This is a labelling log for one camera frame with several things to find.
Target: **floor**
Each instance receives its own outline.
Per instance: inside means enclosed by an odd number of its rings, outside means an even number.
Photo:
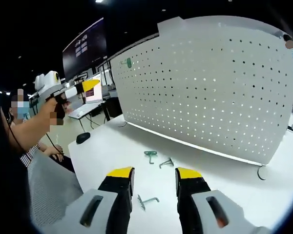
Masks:
[[[90,132],[92,130],[90,121],[86,118],[82,118],[81,122],[86,132]],[[92,117],[91,120],[99,125],[104,124],[105,115],[101,112],[99,115]],[[92,127],[95,129],[98,125],[92,123]],[[64,154],[68,157],[68,145],[76,140],[78,134],[83,133],[83,129],[78,120],[65,116],[64,125],[63,126],[50,126],[50,132],[48,133],[49,137],[53,141],[54,144],[59,144],[62,146]],[[45,135],[42,138],[44,144],[51,146],[51,142],[48,137]]]

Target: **gray chair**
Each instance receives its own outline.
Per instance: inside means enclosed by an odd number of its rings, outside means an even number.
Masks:
[[[35,225],[53,224],[83,191],[76,175],[37,151],[28,167],[31,218]]]

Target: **white desk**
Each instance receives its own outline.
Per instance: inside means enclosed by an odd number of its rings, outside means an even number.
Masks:
[[[175,167],[199,171],[212,190],[220,190],[244,209],[247,220],[270,229],[279,223],[293,203],[293,134],[286,132],[271,162],[261,168],[229,158],[203,152],[124,124],[119,116],[91,132],[81,145],[69,144],[77,179],[84,192],[97,189],[106,174],[116,168],[135,167],[133,211],[129,234],[181,234],[177,213],[175,169],[159,168],[171,157]],[[144,151],[157,151],[150,165]],[[158,197],[143,211],[137,199]]]
[[[88,115],[91,111],[99,107],[103,102],[99,103],[86,103],[82,105],[81,107],[77,108],[73,112],[71,112],[68,117],[75,118],[75,119],[81,119],[84,116]]]

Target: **monitor screen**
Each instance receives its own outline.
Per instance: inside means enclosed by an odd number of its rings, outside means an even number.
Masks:
[[[95,74],[91,80],[97,80],[97,84],[85,93],[86,103],[102,102],[102,84],[101,84],[101,72]]]
[[[107,55],[103,18],[80,33],[63,50],[66,81],[80,72],[103,62]]]

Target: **black ceiling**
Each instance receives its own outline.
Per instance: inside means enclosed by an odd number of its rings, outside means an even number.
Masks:
[[[0,1],[0,89],[34,92],[37,74],[64,77],[62,50],[86,27],[104,17],[108,53],[157,32],[157,23],[180,16],[244,16],[282,28],[293,24],[293,8],[264,0],[44,0]]]

